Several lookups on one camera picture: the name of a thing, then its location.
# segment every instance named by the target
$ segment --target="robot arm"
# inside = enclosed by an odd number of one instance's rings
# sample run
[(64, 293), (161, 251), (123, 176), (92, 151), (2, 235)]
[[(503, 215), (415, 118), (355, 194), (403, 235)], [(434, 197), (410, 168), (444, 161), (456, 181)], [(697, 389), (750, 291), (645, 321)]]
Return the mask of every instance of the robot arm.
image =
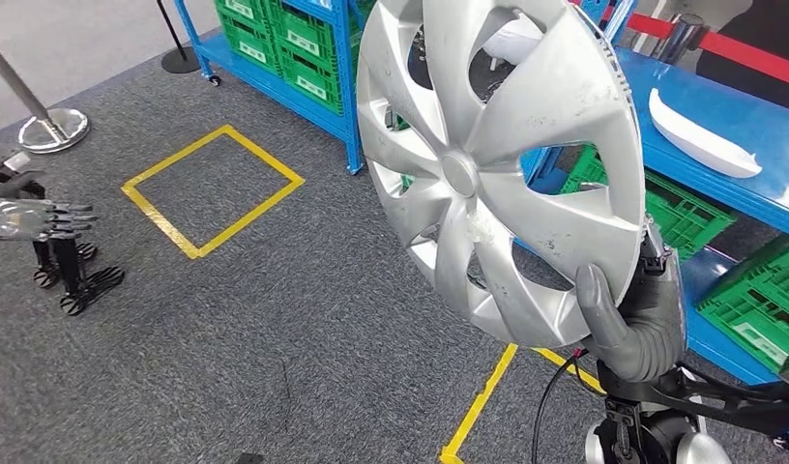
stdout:
[(589, 463), (692, 462), (700, 456), (701, 462), (729, 463), (714, 440), (698, 433), (698, 416), (789, 445), (789, 385), (733, 387), (680, 362), (686, 340), (679, 264), (656, 227), (646, 233), (619, 308), (599, 267), (580, 268), (575, 285), (592, 334), (583, 343), (599, 358), (599, 383), (607, 392), (606, 420), (589, 435), (598, 451), (587, 455)]

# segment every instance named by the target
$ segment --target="humanoid robot hand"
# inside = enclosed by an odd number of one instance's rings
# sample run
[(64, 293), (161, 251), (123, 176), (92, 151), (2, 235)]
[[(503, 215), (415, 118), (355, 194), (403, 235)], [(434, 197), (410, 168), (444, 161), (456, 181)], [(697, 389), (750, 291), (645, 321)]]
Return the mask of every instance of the humanoid robot hand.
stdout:
[(90, 205), (55, 203), (50, 200), (0, 198), (0, 239), (45, 241), (75, 239), (92, 227), (97, 216)]
[(686, 348), (678, 253), (666, 258), (661, 274), (647, 272), (640, 259), (619, 308), (602, 269), (587, 265), (576, 273), (577, 301), (591, 330), (583, 344), (628, 382), (659, 377)]

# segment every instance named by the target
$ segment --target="hubcap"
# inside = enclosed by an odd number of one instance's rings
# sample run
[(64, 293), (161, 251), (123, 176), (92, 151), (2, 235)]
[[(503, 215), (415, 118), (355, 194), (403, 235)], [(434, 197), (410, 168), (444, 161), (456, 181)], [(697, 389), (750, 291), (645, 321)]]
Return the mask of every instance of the hubcap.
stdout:
[[(545, 34), (482, 103), (469, 65), (515, 9)], [(421, 25), (433, 90), (408, 72)], [(449, 306), (505, 341), (553, 347), (588, 334), (573, 290), (522, 276), (515, 239), (571, 282), (580, 265), (599, 265), (617, 302), (636, 267), (645, 193), (639, 128), (613, 49), (596, 32), (564, 0), (379, 0), (365, 25), (358, 123), (389, 223)], [(389, 110), (408, 129), (391, 130)], [(598, 148), (607, 188), (554, 196), (527, 188), (521, 154), (578, 143)], [(414, 182), (407, 188), (404, 178)], [(475, 255), (486, 288), (469, 280)]]

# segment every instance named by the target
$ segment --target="yellow floor marking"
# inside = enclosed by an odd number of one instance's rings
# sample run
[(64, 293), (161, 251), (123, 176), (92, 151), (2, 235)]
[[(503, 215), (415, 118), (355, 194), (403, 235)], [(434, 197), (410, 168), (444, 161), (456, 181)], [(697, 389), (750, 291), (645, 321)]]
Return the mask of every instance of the yellow floor marking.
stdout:
[[(506, 351), (503, 352), (503, 356), (500, 358), (500, 361), (497, 362), (494, 372), (491, 373), (491, 376), (485, 382), (485, 388), (483, 388), (482, 392), (478, 394), (477, 397), (475, 397), (474, 403), (472, 403), (468, 413), (466, 413), (466, 417), (463, 418), (463, 422), (460, 423), (457, 431), (452, 436), (452, 440), (449, 441), (448, 445), (445, 445), (441, 448), (439, 456), (441, 463), (465, 464), (462, 459), (457, 457), (457, 453), (460, 451), (460, 447), (463, 445), (463, 441), (465, 441), (472, 427), (474, 427), (474, 423), (480, 416), (480, 412), (482, 411), (482, 408), (485, 407), (485, 403), (488, 401), (488, 398), (494, 392), (494, 388), (497, 387), (497, 383), (500, 382), (500, 379), (503, 377), (506, 369), (509, 368), (509, 364), (511, 363), (511, 360), (514, 359), (514, 354), (516, 351), (517, 345), (515, 344), (510, 344), (508, 347), (506, 347)], [(534, 349), (533, 351), (540, 353), (544, 358), (557, 365), (563, 365), (566, 362), (565, 359), (551, 350), (546, 350), (543, 348)], [(568, 372), (571, 374), (576, 374), (573, 366), (569, 366)], [(604, 394), (604, 391), (599, 386), (599, 381), (594, 376), (582, 369), (580, 369), (579, 373), (580, 378), (585, 381), (586, 384), (591, 386), (591, 388), (597, 392)]]
[[(257, 157), (262, 159), (264, 162), (272, 166), (276, 171), (281, 173), (284, 177), (289, 179), (289, 184), (286, 187), (282, 188), (274, 195), (270, 196), (266, 201), (255, 207), (252, 211), (247, 213), (244, 217), (241, 217), (234, 224), (230, 225), (223, 232), (219, 233), (215, 238), (209, 241), (207, 244), (203, 246), (195, 246), (184, 236), (178, 229), (173, 226), (169, 220), (166, 219), (156, 207), (153, 206), (144, 196), (135, 188), (138, 184), (144, 182), (145, 180), (153, 177), (160, 171), (163, 171), (170, 165), (174, 164), (175, 162), (183, 159), (187, 155), (191, 154), (192, 152), (198, 150), (199, 148), (203, 147), (204, 145), (210, 143), (214, 139), (219, 136), (228, 135), (235, 139), (238, 143), (243, 145), (246, 149), (250, 150), (253, 154)], [(305, 182), (304, 178), (299, 176), (295, 171), (288, 168), (285, 164), (274, 158), (272, 155), (268, 154), (264, 149), (255, 145), (251, 140), (247, 139), (239, 132), (235, 130), (232, 126), (226, 124), (221, 126), (220, 128), (213, 130), (212, 132), (204, 135), (203, 137), (199, 138), (198, 140), (192, 142), (189, 146), (181, 150), (180, 152), (159, 161), (153, 167), (147, 169), (146, 171), (138, 174), (137, 176), (133, 177), (132, 179), (128, 180), (124, 185), (121, 187), (121, 190), (132, 200), (132, 203), (135, 204), (143, 213), (147, 216), (155, 225), (161, 229), (161, 231), (172, 240), (178, 248), (181, 249), (190, 259), (195, 259), (199, 257), (206, 256), (212, 250), (219, 247), (220, 244), (229, 240), (233, 235), (235, 235), (239, 230), (246, 227), (250, 222), (254, 221), (256, 218), (264, 214), (267, 210), (275, 206), (281, 199), (283, 199), (286, 195), (292, 192), (292, 190), (300, 187)]]
[(509, 368), (509, 363), (514, 359), (516, 352), (517, 345), (512, 343), (506, 347), (506, 351), (503, 352), (503, 356), (497, 362), (497, 367), (494, 368), (491, 377), (485, 382), (485, 388), (482, 389), (482, 393), (478, 394), (474, 399), (474, 403), (472, 403), (469, 412), (463, 418), (463, 422), (457, 428), (454, 436), (452, 436), (452, 440), (441, 450), (440, 462), (443, 464), (463, 464), (463, 461), (457, 457), (457, 452), (460, 451), (460, 446), (474, 426), (474, 422), (477, 421), (477, 417), (480, 416), (480, 411), (485, 406), (485, 402), (488, 401), (488, 398), (494, 392), (494, 388), (497, 387), (497, 383), (500, 382), (506, 369)]

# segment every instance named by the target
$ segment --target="wire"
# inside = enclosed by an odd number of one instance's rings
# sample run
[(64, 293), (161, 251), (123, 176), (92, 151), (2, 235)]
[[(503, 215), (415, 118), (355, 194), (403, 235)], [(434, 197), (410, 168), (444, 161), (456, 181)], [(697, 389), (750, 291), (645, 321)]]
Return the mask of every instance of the wire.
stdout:
[(574, 358), (574, 362), (573, 362), (573, 364), (574, 364), (574, 373), (576, 374), (577, 383), (586, 392), (588, 392), (588, 393), (590, 393), (590, 394), (592, 394), (594, 396), (605, 397), (604, 394), (600, 393), (599, 391), (594, 390), (594, 387), (588, 385), (588, 383), (585, 382), (585, 379), (582, 378), (582, 373), (581, 373), (580, 368), (579, 368), (579, 362), (577, 362), (577, 360), (579, 360), (580, 358), (585, 356), (585, 354), (583, 354), (582, 351), (575, 351), (574, 352), (574, 354), (577, 355), (576, 358)]
[(542, 398), (540, 399), (540, 406), (537, 409), (537, 416), (534, 419), (534, 434), (531, 438), (531, 463), (538, 464), (537, 461), (537, 454), (539, 450), (540, 444), (540, 424), (542, 422), (542, 414), (545, 411), (545, 403), (548, 402), (548, 398), (551, 396), (551, 391), (554, 390), (554, 385), (560, 380), (560, 377), (566, 373), (569, 369), (569, 366), (576, 363), (576, 360), (582, 358), (583, 356), (588, 354), (588, 350), (574, 350), (574, 354), (568, 358), (563, 365), (557, 369), (557, 372), (554, 373), (554, 376), (551, 377), (551, 380), (548, 381), (548, 385), (545, 386), (545, 391), (542, 392)]

